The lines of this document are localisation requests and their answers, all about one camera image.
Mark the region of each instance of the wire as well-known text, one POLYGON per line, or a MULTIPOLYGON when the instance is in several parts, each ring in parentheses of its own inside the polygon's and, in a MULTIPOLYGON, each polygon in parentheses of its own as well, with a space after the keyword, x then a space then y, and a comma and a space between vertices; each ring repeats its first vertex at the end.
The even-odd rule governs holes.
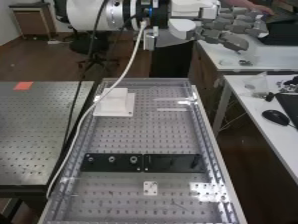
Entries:
POLYGON ((76 102, 77 102, 79 93, 80 93, 80 90, 81 90, 81 83, 83 83, 84 78, 85 78, 88 62, 92 59, 92 49, 93 49, 93 45, 95 45, 96 30, 97 30, 97 26, 99 26, 99 22, 100 22, 100 16, 101 16, 101 13, 103 13, 103 10, 105 8, 105 5, 107 5, 108 1, 109 0, 104 0, 103 4, 100 6, 97 16, 96 16, 96 22, 95 22, 95 27, 93 27, 93 31, 92 31, 92 38, 91 38, 91 45, 89 45, 88 56, 87 56, 88 59, 87 59, 87 63, 85 63, 83 72, 80 74, 80 80, 79 80, 77 89, 76 89, 76 93, 75 93, 75 97, 73 97, 73 101, 72 101, 72 106, 71 106, 71 112, 69 112, 69 116, 68 116, 67 131, 65 131, 64 140, 63 140, 63 151, 67 147, 68 133, 69 133, 71 123, 72 123, 72 115, 73 115, 73 110, 75 110, 75 106, 76 106, 76 102))
MULTIPOLYGON (((101 74, 104 74, 104 72, 105 72, 105 70, 107 70, 108 62, 109 62, 111 59, 112 59, 113 52, 115 52, 115 49, 116 49, 116 45, 117 45, 117 42, 120 41, 120 37, 121 37, 121 35, 123 35, 124 29, 125 29, 128 23, 132 21, 132 19, 136 18, 136 16, 137 16, 137 15, 132 16, 132 17, 131 17, 129 19, 127 19, 127 21, 124 22, 124 25, 123 25, 123 27, 121 27, 121 29, 120 29, 120 33, 119 33, 117 38, 116 38, 115 43, 113 43, 113 47, 112 47, 111 52, 109 52, 109 55, 108 55, 108 59, 107 59, 105 66, 104 66, 104 68, 103 68, 103 70, 101 70, 101 74)), ((101 81, 101 80, 97 79, 97 81, 95 82, 95 86, 97 86, 97 85, 100 84, 100 81, 101 81)))
POLYGON ((111 86, 111 88, 108 89, 108 91, 103 94, 103 96, 100 96, 99 100, 92 104, 92 106, 89 107, 89 109, 85 111, 84 115, 81 116, 81 119, 80 119, 80 122, 77 124, 77 129, 76 129, 76 135, 73 137, 73 140, 72 140, 72 144, 71 144, 71 147, 69 147, 69 150, 68 150, 68 154, 64 158, 64 161, 59 167, 59 170, 55 174, 55 177, 51 181, 51 184, 50 184, 50 188, 48 188, 48 191, 47 191, 47 199, 50 198, 50 194, 51 194, 51 190, 52 190, 52 187, 54 187, 54 184, 56 182, 56 179, 63 171, 63 168, 67 164, 67 161, 68 161, 68 158, 72 154, 72 150, 73 150, 73 147, 75 147, 75 143, 76 143, 76 140, 77 140, 77 137, 79 137, 79 134, 80 134, 80 129, 81 129, 81 125, 83 125, 83 122, 87 118, 87 115, 91 113, 91 111, 95 109, 96 105, 100 103, 100 101, 107 97, 107 95, 111 93, 111 91, 115 89, 115 87, 119 85, 119 83, 123 81, 129 69, 131 69, 131 66, 133 64, 133 60, 135 60, 135 57, 136 57, 136 54, 137 54, 137 50, 139 50, 139 45, 140 45, 140 41, 141 41, 141 37, 143 37, 143 32, 144 32, 144 29, 147 28, 147 22, 141 22, 141 29, 140 29, 140 32, 139 32, 139 37, 137 37, 137 42, 136 42, 136 45, 135 45, 135 49, 133 49, 133 53, 132 53, 132 57, 131 57, 131 60, 129 60, 129 63, 127 65, 127 68, 124 70, 124 73, 123 75, 120 76, 119 80, 115 82, 115 84, 111 86))
POLYGON ((234 118, 228 124, 225 124, 224 127, 221 127, 220 131, 222 131, 222 130, 225 130, 226 128, 229 128, 229 125, 230 125, 236 120, 238 120, 241 117, 244 117, 245 114, 246 114, 246 112, 242 113, 237 118, 234 118))
POLYGON ((293 128, 296 128, 298 130, 298 128, 294 125, 289 124, 289 126, 292 126, 293 128))

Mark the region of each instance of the optical breadboard table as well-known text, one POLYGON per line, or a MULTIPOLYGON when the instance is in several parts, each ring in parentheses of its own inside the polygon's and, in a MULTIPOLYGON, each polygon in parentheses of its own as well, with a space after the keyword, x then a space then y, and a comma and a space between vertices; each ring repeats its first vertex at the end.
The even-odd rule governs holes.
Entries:
MULTIPOLYGON (((0 83, 0 194, 43 191, 59 161, 79 82, 0 83)), ((84 82, 77 120, 93 82, 84 82)))
POLYGON ((87 117, 40 223, 246 223, 196 87, 188 79, 125 79, 119 87, 136 93, 135 115, 87 117))

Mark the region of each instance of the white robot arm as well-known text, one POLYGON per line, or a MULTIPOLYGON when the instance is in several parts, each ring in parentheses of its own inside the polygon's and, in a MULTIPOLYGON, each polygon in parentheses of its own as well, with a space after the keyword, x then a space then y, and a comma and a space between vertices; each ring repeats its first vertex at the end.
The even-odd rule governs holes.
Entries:
MULTIPOLYGON (((77 30, 93 29, 103 4, 104 0, 68 0, 68 18, 77 30)), ((147 20, 144 46, 148 50, 155 49, 159 29, 169 29, 180 39, 201 39, 240 51, 246 50, 249 44, 232 32, 257 37, 268 35, 261 16, 261 12, 248 9, 221 9, 217 0, 109 0, 97 30, 116 31, 124 25, 128 30, 139 30, 140 22, 147 20), (125 24, 132 16, 136 18, 125 24)))

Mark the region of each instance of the metal mounting plate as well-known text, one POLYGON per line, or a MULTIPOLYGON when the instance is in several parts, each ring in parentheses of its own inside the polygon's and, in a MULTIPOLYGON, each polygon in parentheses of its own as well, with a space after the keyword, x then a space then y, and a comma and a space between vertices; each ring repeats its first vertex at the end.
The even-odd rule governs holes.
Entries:
POLYGON ((148 173, 201 173, 204 161, 200 154, 147 154, 144 171, 148 173))
POLYGON ((83 172, 141 172, 141 154, 87 153, 81 164, 83 172))

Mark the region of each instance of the floor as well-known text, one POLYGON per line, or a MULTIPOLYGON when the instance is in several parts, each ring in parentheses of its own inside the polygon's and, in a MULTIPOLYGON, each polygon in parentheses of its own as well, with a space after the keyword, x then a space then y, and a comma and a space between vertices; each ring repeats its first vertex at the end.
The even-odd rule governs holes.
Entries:
MULTIPOLYGON (((108 74, 95 66, 87 80, 117 77, 125 68, 133 42, 124 39, 116 48, 120 65, 108 74)), ((67 44, 47 45, 43 41, 20 41, 0 51, 0 81, 79 80, 76 62, 85 57, 67 44)), ((192 66, 191 76, 196 76, 192 66)), ((129 77, 148 77, 151 53, 140 50, 129 77)), ((218 136, 224 159, 250 224, 290 224, 298 220, 298 189, 257 128, 248 118, 240 119, 218 136)), ((6 199, 0 199, 0 209, 6 199)), ((36 223, 38 217, 23 204, 15 224, 36 223)))

